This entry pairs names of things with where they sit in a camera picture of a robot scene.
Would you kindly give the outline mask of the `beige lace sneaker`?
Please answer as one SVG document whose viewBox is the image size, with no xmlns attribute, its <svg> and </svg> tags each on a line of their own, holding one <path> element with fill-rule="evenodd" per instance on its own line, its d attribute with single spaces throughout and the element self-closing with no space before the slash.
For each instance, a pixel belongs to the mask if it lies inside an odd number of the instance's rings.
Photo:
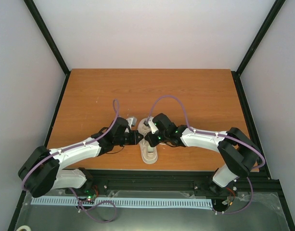
<svg viewBox="0 0 295 231">
<path fill-rule="evenodd" d="M 158 159 L 156 147 L 151 147 L 149 142 L 145 140 L 145 136 L 151 129 L 144 124 L 145 118 L 142 119 L 138 124 L 138 132 L 143 135 L 143 139 L 139 142 L 141 157 L 144 163 L 154 164 Z"/>
</svg>

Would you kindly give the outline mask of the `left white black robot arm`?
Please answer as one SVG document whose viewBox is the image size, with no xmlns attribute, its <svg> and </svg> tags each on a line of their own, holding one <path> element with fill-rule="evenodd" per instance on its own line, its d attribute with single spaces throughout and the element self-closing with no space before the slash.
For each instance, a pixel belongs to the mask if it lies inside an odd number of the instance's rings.
<svg viewBox="0 0 295 231">
<path fill-rule="evenodd" d="M 18 171 L 22 188 L 35 198 L 52 189 L 76 188 L 82 193 L 90 193 L 93 181 L 80 169 L 67 167 L 88 158 L 110 154 L 115 146 L 137 145 L 143 140 L 138 130 L 132 130 L 136 118 L 117 117 L 109 127 L 83 141 L 60 148 L 37 147 Z"/>
</svg>

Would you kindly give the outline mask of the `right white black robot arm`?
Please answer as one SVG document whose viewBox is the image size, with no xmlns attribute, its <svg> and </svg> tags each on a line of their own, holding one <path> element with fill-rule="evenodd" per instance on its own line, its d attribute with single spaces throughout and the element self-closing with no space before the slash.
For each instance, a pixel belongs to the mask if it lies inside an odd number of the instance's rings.
<svg viewBox="0 0 295 231">
<path fill-rule="evenodd" d="M 207 131 L 188 125 L 176 126 L 161 113 L 144 121 L 150 131 L 144 135 L 150 147 L 170 143 L 174 147 L 198 147 L 217 152 L 224 166 L 216 170 L 212 185 L 225 188 L 237 178 L 246 178 L 261 157 L 259 149 L 238 128 L 228 131 Z"/>
</svg>

